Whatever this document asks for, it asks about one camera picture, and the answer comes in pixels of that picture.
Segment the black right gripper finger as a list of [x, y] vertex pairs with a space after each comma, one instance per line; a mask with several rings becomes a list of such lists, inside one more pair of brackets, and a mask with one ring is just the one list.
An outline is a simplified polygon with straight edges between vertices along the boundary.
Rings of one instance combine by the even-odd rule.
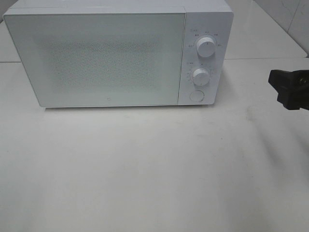
[[288, 110], [309, 109], [309, 71], [271, 70], [268, 82], [277, 91], [277, 101]]

